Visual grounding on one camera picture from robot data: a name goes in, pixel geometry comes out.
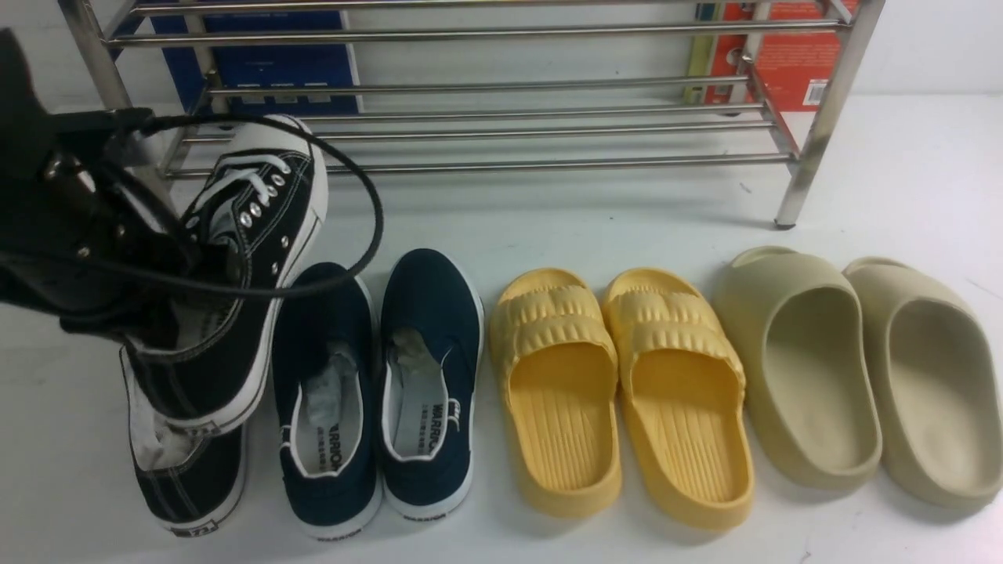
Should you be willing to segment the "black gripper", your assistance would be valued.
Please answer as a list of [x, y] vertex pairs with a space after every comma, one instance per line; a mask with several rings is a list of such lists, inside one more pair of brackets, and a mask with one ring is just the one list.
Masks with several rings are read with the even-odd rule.
[[69, 333], [175, 339], [158, 276], [198, 261], [168, 200], [129, 171], [146, 164], [150, 108], [51, 114], [16, 35], [2, 30], [2, 301]]

